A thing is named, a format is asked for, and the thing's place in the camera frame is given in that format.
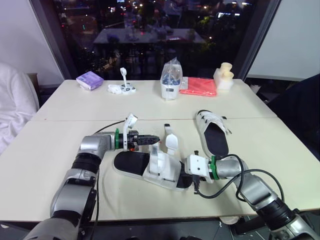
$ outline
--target black chair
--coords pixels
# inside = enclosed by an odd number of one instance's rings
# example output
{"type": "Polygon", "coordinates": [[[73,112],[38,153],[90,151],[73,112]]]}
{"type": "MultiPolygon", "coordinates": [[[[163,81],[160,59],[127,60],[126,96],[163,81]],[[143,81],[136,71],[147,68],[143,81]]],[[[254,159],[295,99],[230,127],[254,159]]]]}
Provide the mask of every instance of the black chair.
{"type": "Polygon", "coordinates": [[[320,160],[319,82],[319,74],[307,78],[268,104],[318,160],[320,160]]]}

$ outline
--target red cloth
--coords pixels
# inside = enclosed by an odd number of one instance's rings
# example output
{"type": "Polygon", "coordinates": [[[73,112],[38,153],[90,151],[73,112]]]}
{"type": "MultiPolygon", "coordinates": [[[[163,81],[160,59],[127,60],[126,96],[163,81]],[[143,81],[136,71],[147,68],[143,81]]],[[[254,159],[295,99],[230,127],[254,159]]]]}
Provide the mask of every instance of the red cloth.
{"type": "Polygon", "coordinates": [[[217,95],[216,89],[216,84],[213,79],[188,77],[188,89],[180,89],[180,93],[215,97],[217,95]]]}

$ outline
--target table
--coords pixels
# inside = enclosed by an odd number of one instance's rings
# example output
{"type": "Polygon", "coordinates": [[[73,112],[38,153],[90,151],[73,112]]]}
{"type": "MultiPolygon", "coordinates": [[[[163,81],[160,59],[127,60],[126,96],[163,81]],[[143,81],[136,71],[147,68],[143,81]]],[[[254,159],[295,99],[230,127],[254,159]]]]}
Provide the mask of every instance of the table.
{"type": "MultiPolygon", "coordinates": [[[[112,121],[30,121],[0,157],[0,221],[42,221],[49,217],[54,193],[71,167],[85,135],[112,121]]],[[[140,134],[164,136],[171,124],[179,138],[180,156],[194,150],[204,156],[195,121],[138,120],[140,134]]],[[[225,121],[232,131],[227,136],[229,152],[238,154],[250,168],[274,174],[282,184],[291,209],[320,207],[320,164],[309,150],[277,117],[234,118],[225,121]]],[[[101,221],[219,217],[254,214],[248,204],[235,197],[230,186],[215,199],[204,199],[190,188],[175,192],[151,183],[122,176],[112,167],[119,150],[107,153],[100,166],[101,221]]],[[[279,194],[276,184],[261,176],[279,194]]],[[[216,192],[225,180],[201,183],[206,194],[216,192]]]]}
{"type": "MultiPolygon", "coordinates": [[[[189,28],[173,28],[173,34],[167,35],[166,40],[168,41],[172,37],[186,38],[189,28]]],[[[138,38],[136,41],[130,41],[126,38],[127,30],[125,28],[105,28],[103,29],[96,39],[93,41],[94,44],[108,44],[108,35],[116,35],[119,38],[119,44],[152,44],[160,42],[156,32],[140,32],[136,31],[135,36],[138,38]]],[[[193,41],[178,41],[179,43],[194,43],[204,44],[206,41],[194,31],[195,39],[193,41]]]]}
{"type": "Polygon", "coordinates": [[[227,118],[276,117],[241,79],[234,80],[230,92],[218,91],[216,97],[180,94],[168,102],[161,97],[159,80],[129,82],[136,87],[135,94],[115,95],[107,91],[108,85],[123,81],[104,81],[90,92],[75,80],[65,80],[32,121],[115,121],[130,112],[140,120],[195,119],[202,109],[227,118]]]}

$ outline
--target white wall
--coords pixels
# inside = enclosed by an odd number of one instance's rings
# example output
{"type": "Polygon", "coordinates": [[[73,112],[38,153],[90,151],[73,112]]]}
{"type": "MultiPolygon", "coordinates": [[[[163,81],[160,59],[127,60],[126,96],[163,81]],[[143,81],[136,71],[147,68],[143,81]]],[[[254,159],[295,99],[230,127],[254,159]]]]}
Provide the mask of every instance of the white wall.
{"type": "Polygon", "coordinates": [[[64,79],[29,0],[1,0],[0,61],[25,73],[38,73],[40,85],[64,79]]]}
{"type": "Polygon", "coordinates": [[[320,0],[282,0],[248,77],[300,81],[320,72],[320,0]]]}

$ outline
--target tissue box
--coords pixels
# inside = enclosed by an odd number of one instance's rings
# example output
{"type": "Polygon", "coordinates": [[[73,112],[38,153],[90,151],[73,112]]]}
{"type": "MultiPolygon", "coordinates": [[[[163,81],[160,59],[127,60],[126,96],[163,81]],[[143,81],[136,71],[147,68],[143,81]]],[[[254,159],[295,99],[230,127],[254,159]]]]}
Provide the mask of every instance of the tissue box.
{"type": "Polygon", "coordinates": [[[92,91],[102,85],[104,79],[92,71],[88,71],[76,78],[80,86],[86,90],[92,91]]]}

